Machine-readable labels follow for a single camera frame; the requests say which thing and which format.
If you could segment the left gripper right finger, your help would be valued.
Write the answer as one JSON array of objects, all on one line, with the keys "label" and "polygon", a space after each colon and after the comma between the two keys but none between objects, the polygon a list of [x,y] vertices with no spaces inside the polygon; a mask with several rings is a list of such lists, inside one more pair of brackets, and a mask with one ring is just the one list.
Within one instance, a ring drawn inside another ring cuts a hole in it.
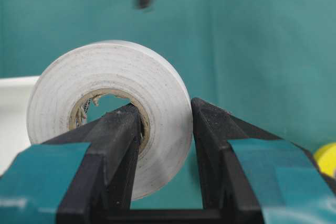
[{"label": "left gripper right finger", "polygon": [[335,223],[335,179],[308,150],[202,99],[191,106],[205,209],[225,223]]}]

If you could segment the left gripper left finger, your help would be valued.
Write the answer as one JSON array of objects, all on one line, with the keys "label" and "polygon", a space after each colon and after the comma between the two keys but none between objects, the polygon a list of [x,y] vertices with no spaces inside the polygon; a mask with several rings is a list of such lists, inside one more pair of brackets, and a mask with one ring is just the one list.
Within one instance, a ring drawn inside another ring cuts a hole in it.
[{"label": "left gripper left finger", "polygon": [[129,209],[140,136],[127,104],[18,153],[1,176],[1,223],[95,223]]}]

